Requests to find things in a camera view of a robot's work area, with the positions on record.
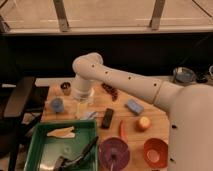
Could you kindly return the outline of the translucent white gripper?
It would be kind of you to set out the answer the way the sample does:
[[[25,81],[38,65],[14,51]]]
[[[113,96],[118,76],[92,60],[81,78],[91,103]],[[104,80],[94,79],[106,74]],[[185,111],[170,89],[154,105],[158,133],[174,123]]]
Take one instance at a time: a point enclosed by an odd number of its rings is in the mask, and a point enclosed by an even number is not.
[[[88,111],[88,107],[93,104],[93,99],[80,99],[76,101],[76,117],[82,118],[84,114]]]

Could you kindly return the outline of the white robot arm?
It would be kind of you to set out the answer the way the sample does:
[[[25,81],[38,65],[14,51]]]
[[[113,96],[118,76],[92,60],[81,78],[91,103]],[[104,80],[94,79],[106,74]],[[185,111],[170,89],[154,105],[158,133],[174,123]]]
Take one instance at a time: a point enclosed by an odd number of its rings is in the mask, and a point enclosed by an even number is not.
[[[165,111],[170,121],[168,171],[213,171],[213,86],[180,86],[103,65],[98,53],[76,58],[72,94],[91,94],[93,80],[104,82]]]

